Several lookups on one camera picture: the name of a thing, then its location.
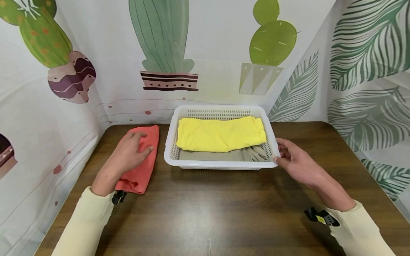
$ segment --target brown table surface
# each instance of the brown table surface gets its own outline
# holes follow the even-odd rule
[[[37,256],[50,255],[83,192],[123,135],[102,136]],[[184,170],[163,158],[169,125],[160,125],[155,168],[144,195],[114,207],[96,255],[344,255],[327,226],[303,210],[322,205],[281,168]],[[273,123],[277,137],[307,151],[351,197],[362,202],[397,255],[410,255],[410,225],[334,128],[323,122]]]

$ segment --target left hand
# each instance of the left hand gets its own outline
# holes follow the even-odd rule
[[[148,147],[143,152],[138,152],[139,141],[146,136],[147,134],[141,132],[129,132],[121,139],[91,185],[94,194],[107,196],[114,191],[124,173],[144,162],[153,150],[153,147]]]

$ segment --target cream sleeve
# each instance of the cream sleeve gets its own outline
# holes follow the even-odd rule
[[[114,207],[112,197],[95,195],[87,187],[60,237],[52,256],[94,256],[101,233]]]
[[[340,223],[339,227],[330,226],[330,234],[336,238],[347,256],[394,256],[394,252],[380,235],[379,228],[363,205],[341,212],[326,208]]]

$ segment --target cactus pot illustration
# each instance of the cactus pot illustration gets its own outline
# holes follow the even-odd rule
[[[198,91],[198,75],[184,59],[188,34],[188,0],[129,0],[130,15],[146,60],[140,71],[145,90]]]
[[[0,179],[17,164],[14,149],[9,140],[0,134]]]
[[[48,71],[48,84],[58,97],[73,103],[86,103],[88,90],[96,79],[96,71],[80,52],[70,52],[68,59],[66,65]]]
[[[73,103],[88,101],[96,72],[54,20],[55,0],[0,0],[0,18],[18,26],[28,50],[48,67],[48,83],[55,95]]]
[[[292,52],[297,32],[289,22],[277,20],[277,0],[258,0],[253,15],[260,28],[249,45],[252,63],[242,64],[239,93],[265,95],[282,72],[283,68],[278,66]]]

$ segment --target yellow cloth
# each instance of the yellow cloth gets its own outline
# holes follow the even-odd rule
[[[179,120],[177,146],[183,150],[229,152],[265,142],[262,120],[253,116],[229,121]]]

